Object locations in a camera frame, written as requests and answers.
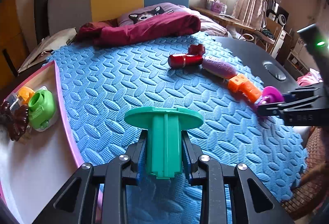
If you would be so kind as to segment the wicker chair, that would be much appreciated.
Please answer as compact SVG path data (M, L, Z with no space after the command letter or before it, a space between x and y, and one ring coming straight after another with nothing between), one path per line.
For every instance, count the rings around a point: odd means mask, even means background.
M301 182L293 188L290 200L281 205L293 220L298 220L322 206L328 197L328 132L314 127L306 144L308 157L307 169L301 176Z

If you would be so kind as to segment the red plastic block toy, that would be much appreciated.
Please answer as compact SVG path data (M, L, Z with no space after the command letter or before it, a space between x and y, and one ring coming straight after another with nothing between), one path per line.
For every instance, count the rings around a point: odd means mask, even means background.
M188 55L204 55L205 47L202 44L191 44L188 48Z

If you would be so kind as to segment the maroon folded blanket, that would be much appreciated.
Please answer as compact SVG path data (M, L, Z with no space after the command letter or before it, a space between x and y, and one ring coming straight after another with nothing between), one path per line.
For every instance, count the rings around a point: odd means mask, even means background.
M79 29L76 40L97 46L126 46L162 37L191 35L201 30L200 19L185 11L153 16L122 27L87 23Z

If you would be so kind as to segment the purple box on table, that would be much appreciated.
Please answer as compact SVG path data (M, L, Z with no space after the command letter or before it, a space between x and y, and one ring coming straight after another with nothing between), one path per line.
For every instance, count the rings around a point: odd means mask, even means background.
M214 13L219 13L220 14L221 11L222 11L222 6L223 5L224 4L220 1L213 1L211 3L211 11L213 11Z

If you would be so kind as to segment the wooden side table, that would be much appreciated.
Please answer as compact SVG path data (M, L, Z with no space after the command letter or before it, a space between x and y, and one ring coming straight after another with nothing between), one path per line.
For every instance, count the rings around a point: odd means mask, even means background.
M196 10L198 11L200 14L209 17L210 19L217 21L221 26L223 27L235 27L241 30L246 30L248 32L255 32L256 29L253 27L249 27L247 25L244 25L240 20L237 19L230 19L227 16L221 16L218 13L215 13L211 10L207 10L207 9L203 9L200 7L195 7L195 6L191 6L190 7L191 10Z

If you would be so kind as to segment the pink cat pillow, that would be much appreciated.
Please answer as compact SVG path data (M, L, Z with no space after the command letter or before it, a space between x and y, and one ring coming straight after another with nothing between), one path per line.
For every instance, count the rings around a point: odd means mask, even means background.
M117 19L117 22L119 27L133 25L157 15L184 11L184 8L185 6L178 6L170 2L158 3L123 14Z

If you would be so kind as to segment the beige bag on bed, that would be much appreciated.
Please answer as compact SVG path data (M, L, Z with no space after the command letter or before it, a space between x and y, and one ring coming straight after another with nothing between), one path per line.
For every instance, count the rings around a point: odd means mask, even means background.
M53 51L69 45L77 35L75 28L65 29L43 39L18 69L18 73L45 61Z

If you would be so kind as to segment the black rolled yoga mat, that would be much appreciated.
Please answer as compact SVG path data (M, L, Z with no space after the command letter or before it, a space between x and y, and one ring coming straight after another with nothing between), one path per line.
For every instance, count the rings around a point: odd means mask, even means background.
M48 22L48 1L49 0L34 0L34 22L35 34L38 44L49 36L49 22Z

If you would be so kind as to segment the folding chair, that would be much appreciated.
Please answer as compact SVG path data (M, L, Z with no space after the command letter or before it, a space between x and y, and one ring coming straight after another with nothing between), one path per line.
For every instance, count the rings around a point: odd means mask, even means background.
M284 43L286 34L282 25L267 17L265 19L265 28L254 32L254 43L262 47L275 59Z

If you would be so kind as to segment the green plastic spool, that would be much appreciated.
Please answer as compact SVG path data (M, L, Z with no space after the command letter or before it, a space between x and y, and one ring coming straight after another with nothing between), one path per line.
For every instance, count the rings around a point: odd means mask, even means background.
M146 171L157 179L182 173L182 131L203 125L203 116L187 108L140 107L127 111L124 121L148 131Z

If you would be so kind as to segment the blue foam puzzle mat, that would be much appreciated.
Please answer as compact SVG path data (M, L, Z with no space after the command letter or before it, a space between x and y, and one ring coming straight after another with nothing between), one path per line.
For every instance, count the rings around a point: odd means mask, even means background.
M126 152L157 116L187 117L191 143L222 164L246 164L279 201L306 169L301 136L279 117L260 117L241 92L200 66L172 69L168 58L200 43L205 54L232 65L258 90L276 86L224 44L199 32L177 38L99 48L73 43L50 60L60 72L61 90L73 139L82 160L101 165Z

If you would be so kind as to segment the magenta plastic spool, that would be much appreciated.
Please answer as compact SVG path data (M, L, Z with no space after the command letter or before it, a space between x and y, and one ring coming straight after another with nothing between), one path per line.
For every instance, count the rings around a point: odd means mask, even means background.
M267 86L263 89L262 95L256 101L255 107L258 108L260 105L282 102L284 102L284 97L281 92L273 86Z

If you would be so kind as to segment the yellow orange small toy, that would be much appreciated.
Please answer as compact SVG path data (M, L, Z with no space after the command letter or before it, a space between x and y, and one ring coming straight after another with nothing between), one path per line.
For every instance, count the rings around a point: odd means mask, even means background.
M17 97L22 104L28 104L29 100L34 96L35 91L27 86L23 86L18 90Z

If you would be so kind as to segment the dark brown pumpkin figurine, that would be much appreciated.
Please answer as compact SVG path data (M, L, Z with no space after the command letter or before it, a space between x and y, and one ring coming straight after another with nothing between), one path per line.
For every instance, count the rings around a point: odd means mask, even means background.
M1 125L6 127L11 140L18 142L28 126L28 106L24 104L12 113L9 102L4 101L1 105Z

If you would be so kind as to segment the red metal capsule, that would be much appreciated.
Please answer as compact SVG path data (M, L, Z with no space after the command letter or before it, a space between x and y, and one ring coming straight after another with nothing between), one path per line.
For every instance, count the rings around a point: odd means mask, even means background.
M173 69L201 65L202 61L201 55L172 54L168 57L168 64Z

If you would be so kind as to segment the purple perforated oval case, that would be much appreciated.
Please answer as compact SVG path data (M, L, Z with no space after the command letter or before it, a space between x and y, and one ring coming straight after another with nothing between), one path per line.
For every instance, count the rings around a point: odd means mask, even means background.
M215 57L204 57L202 67L223 79L231 79L237 75L236 69L231 64Z

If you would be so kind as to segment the pink cloth pile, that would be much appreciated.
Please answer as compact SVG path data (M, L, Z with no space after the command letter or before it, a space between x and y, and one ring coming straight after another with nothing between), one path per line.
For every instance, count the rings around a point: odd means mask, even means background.
M303 76L298 77L297 84L301 87L317 84L323 82L322 77L319 73L319 71L310 68L309 72Z

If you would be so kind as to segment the pink striped duvet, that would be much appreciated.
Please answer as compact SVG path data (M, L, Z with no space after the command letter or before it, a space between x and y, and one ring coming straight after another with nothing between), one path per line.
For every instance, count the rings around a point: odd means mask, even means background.
M202 15L196 10L191 10L183 5L179 5L179 7L183 10L185 10L188 13L191 13L193 15L196 15L201 22L201 29L200 31L205 32L208 35L211 36L220 36L220 37L228 37L228 30L218 23L214 22L214 20L210 19L209 17Z

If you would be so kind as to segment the pink edged white tray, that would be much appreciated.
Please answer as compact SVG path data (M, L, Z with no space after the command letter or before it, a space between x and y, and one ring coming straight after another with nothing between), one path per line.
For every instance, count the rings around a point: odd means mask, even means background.
M83 161L65 110L60 70L49 62L21 87L47 87L57 103L57 121L44 132L33 130L22 144L1 129L1 200L18 223L32 223Z

